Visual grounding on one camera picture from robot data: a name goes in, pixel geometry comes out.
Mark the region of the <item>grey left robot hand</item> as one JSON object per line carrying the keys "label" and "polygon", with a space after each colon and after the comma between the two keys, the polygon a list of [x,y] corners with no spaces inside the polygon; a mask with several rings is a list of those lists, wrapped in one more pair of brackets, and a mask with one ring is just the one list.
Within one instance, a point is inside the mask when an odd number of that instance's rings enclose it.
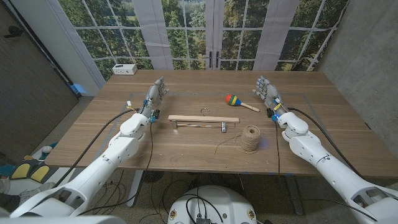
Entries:
{"label": "grey left robot hand", "polygon": [[149,88],[143,102],[143,107],[140,109],[140,114],[149,118],[157,109],[160,108],[162,100],[168,92],[169,89],[165,85],[164,77],[160,77]]}

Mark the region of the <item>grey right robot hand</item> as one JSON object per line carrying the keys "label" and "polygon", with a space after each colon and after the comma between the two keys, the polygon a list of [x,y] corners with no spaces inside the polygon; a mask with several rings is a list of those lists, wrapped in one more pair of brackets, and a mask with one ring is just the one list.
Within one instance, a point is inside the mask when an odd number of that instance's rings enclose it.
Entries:
{"label": "grey right robot hand", "polygon": [[276,121],[280,116],[288,112],[277,88],[265,77],[261,76],[257,80],[256,88],[252,92],[264,102],[269,118]]}

